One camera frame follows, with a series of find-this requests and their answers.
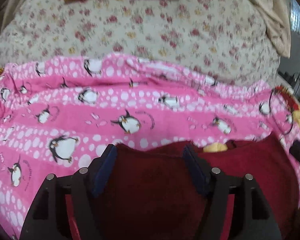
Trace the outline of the dark red garment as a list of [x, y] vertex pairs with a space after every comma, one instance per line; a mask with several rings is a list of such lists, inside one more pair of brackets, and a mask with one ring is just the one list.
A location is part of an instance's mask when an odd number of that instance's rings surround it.
[[102, 239], [194, 239], [206, 199], [183, 160], [186, 145], [230, 176], [251, 174], [285, 237], [298, 210], [299, 185], [290, 159], [271, 134], [260, 141], [230, 140], [219, 152], [188, 141], [148, 151], [116, 145], [113, 171], [93, 202]]

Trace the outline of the red yellow blanket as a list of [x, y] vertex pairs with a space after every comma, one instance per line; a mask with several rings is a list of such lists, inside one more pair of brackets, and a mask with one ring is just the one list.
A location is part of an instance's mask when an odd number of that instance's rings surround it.
[[300, 127], [300, 103], [287, 87], [280, 85], [276, 86], [275, 89], [283, 97], [285, 103], [288, 106], [288, 109], [292, 113], [294, 121]]

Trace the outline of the black hair band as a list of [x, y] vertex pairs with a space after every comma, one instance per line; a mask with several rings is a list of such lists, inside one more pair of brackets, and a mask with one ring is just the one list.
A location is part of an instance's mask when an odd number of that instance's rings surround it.
[[273, 88], [269, 96], [270, 117], [282, 135], [288, 135], [294, 126], [293, 114], [280, 92]]

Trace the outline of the pink penguin blanket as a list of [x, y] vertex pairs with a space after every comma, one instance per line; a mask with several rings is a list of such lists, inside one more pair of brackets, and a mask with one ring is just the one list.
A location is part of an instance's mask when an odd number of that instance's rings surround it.
[[17, 239], [44, 177], [88, 166], [109, 144], [207, 146], [275, 132], [289, 148], [300, 127], [294, 121], [288, 135], [279, 132], [272, 89], [263, 80], [232, 86], [120, 53], [7, 64], [0, 75], [0, 226]]

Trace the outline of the floral cream bedsheet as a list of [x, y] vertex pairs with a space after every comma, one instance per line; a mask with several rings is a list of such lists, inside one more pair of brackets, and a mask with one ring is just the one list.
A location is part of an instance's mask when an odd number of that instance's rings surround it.
[[280, 56], [249, 0], [10, 0], [0, 64], [122, 52], [218, 81], [275, 81]]

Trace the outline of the beige curtain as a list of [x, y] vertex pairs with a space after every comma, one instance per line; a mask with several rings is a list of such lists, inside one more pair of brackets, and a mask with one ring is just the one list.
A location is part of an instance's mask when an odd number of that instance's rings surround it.
[[290, 58], [291, 31], [288, 0], [249, 0], [262, 15], [266, 33], [277, 53]]

